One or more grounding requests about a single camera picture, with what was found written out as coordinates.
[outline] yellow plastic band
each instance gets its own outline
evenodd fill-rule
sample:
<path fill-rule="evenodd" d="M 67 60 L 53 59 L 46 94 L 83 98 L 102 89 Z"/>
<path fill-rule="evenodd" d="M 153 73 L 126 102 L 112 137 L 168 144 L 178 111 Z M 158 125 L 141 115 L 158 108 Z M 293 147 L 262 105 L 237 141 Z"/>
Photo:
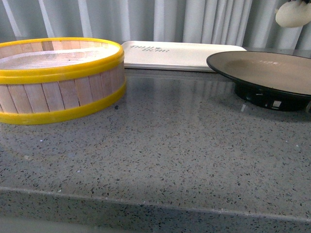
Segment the yellow plastic band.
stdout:
<path fill-rule="evenodd" d="M 124 51 L 120 44 L 109 40 L 95 39 L 95 38 L 60 37 L 60 38 L 21 40 L 21 41 L 1 43 L 0 48 L 27 43 L 46 42 L 46 41 L 68 41 L 68 40 L 106 43 L 116 46 L 119 50 L 117 53 L 103 59 L 70 66 L 26 69 L 26 70 L 1 69 L 0 84 L 48 83 L 48 82 L 57 82 L 68 79 L 86 77 L 89 75 L 97 74 L 112 69 L 124 61 Z"/>
<path fill-rule="evenodd" d="M 0 113 L 0 122 L 17 125 L 40 125 L 84 117 L 115 103 L 124 95 L 125 89 L 126 83 L 116 92 L 101 100 L 61 111 L 32 114 Z"/>

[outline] speckled countertop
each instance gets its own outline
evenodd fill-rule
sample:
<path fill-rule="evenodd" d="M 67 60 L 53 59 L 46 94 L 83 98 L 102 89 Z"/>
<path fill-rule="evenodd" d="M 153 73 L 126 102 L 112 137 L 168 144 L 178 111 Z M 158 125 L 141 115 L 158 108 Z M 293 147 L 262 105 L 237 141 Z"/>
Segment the speckled countertop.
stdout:
<path fill-rule="evenodd" d="M 128 69 L 126 76 L 125 96 L 96 114 L 0 124 L 2 197 L 52 195 L 310 229 L 310 114 L 256 107 L 215 73 Z M 7 202 L 0 211 L 8 212 Z"/>

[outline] wooden bucket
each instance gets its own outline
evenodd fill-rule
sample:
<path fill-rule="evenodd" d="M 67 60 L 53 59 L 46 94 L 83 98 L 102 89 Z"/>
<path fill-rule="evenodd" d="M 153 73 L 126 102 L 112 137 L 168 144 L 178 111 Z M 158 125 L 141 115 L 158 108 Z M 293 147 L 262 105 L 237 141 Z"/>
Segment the wooden bucket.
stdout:
<path fill-rule="evenodd" d="M 125 93 L 124 52 L 94 38 L 0 44 L 0 122 L 47 124 L 83 117 Z"/>

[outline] white tray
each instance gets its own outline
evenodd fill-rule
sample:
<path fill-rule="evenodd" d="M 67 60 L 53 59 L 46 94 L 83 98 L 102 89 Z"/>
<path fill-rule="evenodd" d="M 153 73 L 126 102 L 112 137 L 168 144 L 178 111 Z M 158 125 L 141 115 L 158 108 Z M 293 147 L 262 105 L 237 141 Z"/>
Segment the white tray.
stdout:
<path fill-rule="evenodd" d="M 127 41 L 122 44 L 126 68 L 169 69 L 214 72 L 208 56 L 224 51 L 246 51 L 233 45 L 210 45 L 153 41 Z"/>

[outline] black plate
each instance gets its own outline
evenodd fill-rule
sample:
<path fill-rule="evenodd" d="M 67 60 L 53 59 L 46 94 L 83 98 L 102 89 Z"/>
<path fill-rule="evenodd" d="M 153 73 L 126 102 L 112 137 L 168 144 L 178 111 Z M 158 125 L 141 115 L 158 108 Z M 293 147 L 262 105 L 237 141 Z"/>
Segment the black plate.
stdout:
<path fill-rule="evenodd" d="M 257 106 L 296 111 L 311 100 L 311 59 L 292 55 L 228 51 L 207 58 L 208 66 L 236 83 L 235 93 Z"/>

